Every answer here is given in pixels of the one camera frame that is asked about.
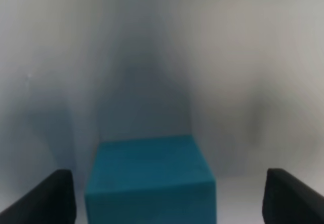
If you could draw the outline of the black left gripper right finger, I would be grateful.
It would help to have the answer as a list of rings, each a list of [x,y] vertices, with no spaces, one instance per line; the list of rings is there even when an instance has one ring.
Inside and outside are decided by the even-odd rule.
[[[269,168],[262,216],[266,224],[322,224],[323,196],[287,171]]]

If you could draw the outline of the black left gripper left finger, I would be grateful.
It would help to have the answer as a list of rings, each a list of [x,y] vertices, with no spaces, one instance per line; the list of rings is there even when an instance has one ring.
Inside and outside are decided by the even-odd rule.
[[[75,223],[76,200],[71,170],[59,169],[1,212],[1,223]]]

